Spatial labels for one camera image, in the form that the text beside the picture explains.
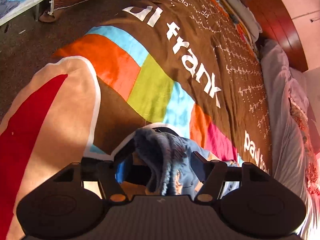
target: headboard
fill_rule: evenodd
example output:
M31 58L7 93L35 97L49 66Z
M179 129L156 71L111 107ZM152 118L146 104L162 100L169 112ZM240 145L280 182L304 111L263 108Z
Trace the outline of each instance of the headboard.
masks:
M301 72L307 71L302 44L282 0L250 0L247 4L263 30L260 43L266 38L278 41L289 58L290 66Z

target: floor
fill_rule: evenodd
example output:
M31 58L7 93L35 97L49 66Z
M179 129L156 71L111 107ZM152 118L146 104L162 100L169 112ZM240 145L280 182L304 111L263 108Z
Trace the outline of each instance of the floor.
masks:
M299 34L309 70L320 67L320 0L282 2Z
M0 121L17 93L46 65L56 49L111 19L131 2L89 0L69 8L61 19L52 24L36 22L34 10L30 9L12 19L6 33L6 24L1 26Z

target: bed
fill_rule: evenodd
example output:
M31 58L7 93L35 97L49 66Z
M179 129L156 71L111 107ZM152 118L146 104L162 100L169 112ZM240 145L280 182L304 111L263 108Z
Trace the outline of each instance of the bed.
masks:
M0 124L0 238L23 236L23 196L69 163L114 160L145 126L273 175L257 35L236 14L224 0L142 0L58 49Z

